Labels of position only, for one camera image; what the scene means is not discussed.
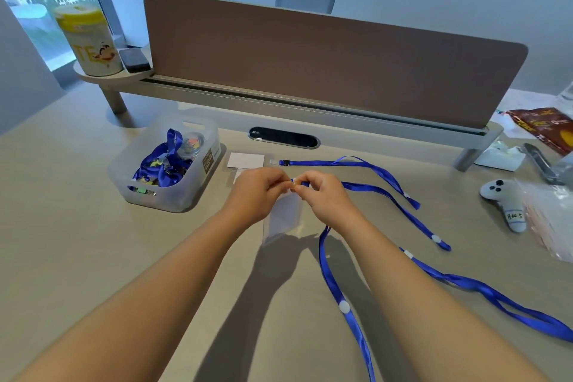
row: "brown snack package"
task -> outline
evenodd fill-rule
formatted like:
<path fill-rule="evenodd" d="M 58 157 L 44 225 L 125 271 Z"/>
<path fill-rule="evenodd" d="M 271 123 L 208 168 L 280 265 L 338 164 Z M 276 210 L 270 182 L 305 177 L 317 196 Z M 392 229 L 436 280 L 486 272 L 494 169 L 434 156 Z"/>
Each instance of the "brown snack package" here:
<path fill-rule="evenodd" d="M 573 120 L 554 107 L 508 110 L 507 115 L 561 155 L 573 151 Z"/>

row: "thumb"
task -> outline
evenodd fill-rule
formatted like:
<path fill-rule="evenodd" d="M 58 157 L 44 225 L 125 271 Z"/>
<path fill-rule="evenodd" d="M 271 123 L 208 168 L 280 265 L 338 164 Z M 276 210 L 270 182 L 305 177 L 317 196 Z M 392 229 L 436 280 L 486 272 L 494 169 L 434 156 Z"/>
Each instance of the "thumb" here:
<path fill-rule="evenodd" d="M 294 187 L 295 192 L 299 197 L 306 201 L 312 207 L 312 204 L 316 201 L 316 197 L 318 196 L 318 191 L 314 190 L 310 187 L 303 186 L 302 184 L 297 184 Z"/>
<path fill-rule="evenodd" d="M 278 183 L 277 185 L 271 187 L 271 189 L 269 189 L 268 194 L 269 194 L 269 198 L 271 199 L 271 201 L 273 201 L 273 203 L 277 200 L 277 198 L 279 196 L 281 196 L 282 193 L 286 193 L 287 190 L 289 190 L 292 187 L 292 181 L 282 181 L 281 183 Z"/>

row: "white canister with yellow lid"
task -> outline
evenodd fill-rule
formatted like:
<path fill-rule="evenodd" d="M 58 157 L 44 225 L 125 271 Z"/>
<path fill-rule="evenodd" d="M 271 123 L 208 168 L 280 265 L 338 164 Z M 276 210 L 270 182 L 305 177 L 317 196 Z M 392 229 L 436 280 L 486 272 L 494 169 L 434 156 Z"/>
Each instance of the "white canister with yellow lid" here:
<path fill-rule="evenodd" d="M 123 70 L 110 28 L 99 7 L 80 3 L 58 7 L 54 13 L 85 74 L 109 76 Z"/>

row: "white label on controller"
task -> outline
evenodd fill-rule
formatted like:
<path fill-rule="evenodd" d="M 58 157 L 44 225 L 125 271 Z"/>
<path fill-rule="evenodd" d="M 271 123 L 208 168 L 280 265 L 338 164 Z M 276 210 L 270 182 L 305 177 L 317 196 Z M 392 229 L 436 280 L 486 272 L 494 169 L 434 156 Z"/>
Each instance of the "white label on controller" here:
<path fill-rule="evenodd" d="M 513 222 L 524 222 L 526 220 L 521 210 L 507 210 L 505 212 L 505 219 L 507 219 L 508 224 Z"/>

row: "person's left hand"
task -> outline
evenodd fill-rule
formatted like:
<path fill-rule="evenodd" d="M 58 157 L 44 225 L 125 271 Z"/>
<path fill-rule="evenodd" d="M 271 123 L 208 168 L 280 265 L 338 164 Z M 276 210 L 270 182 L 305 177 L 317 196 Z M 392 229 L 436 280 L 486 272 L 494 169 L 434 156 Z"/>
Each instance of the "person's left hand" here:
<path fill-rule="evenodd" d="M 265 219 L 277 198 L 291 187 L 290 177 L 279 168 L 247 169 L 235 181 L 221 212 L 249 227 Z"/>

